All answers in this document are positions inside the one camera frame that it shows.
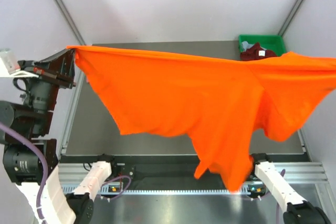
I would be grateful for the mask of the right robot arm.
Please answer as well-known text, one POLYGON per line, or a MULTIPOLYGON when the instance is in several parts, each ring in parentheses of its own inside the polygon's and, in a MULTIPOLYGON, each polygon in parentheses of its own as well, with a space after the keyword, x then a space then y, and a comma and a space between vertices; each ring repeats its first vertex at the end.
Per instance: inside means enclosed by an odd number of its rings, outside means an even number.
POLYGON ((260 179, 283 212, 284 223, 330 223, 325 212, 298 194, 280 174, 265 153, 252 154, 253 162, 245 166, 245 174, 260 179))

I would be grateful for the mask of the orange t-shirt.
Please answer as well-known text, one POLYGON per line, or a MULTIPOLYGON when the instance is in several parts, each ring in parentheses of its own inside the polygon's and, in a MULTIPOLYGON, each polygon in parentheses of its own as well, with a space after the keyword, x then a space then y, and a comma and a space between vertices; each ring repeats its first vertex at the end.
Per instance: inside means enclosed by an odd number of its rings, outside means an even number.
POLYGON ((288 52, 237 61, 148 50, 73 46, 75 62, 122 135, 186 134, 194 176, 238 190, 253 168, 252 134, 286 141, 335 89, 335 59, 288 52))

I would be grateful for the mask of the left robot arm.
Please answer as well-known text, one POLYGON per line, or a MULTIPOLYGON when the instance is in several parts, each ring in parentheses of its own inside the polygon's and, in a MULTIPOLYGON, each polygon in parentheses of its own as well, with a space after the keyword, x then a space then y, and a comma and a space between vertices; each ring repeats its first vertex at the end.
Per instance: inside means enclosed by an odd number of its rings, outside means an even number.
POLYGON ((22 81, 22 104, 1 102, 3 165, 12 183, 28 200, 39 223, 89 223, 94 200, 106 180, 119 168, 113 157, 100 155, 79 186, 65 194, 59 180, 57 141, 49 133, 60 89, 76 84, 75 51, 64 49, 40 61, 18 61, 10 49, 1 50, 1 77, 15 87, 22 81))

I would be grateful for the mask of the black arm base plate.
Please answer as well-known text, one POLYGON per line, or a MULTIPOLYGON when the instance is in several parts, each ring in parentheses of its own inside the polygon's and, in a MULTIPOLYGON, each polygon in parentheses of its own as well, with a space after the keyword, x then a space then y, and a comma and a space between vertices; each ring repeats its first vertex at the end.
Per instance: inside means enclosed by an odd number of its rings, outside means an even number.
POLYGON ((136 156, 86 156, 84 163, 93 165, 97 161, 111 163, 112 173, 108 178, 129 175, 141 177, 182 177, 193 176, 199 164, 195 155, 136 155, 136 156))

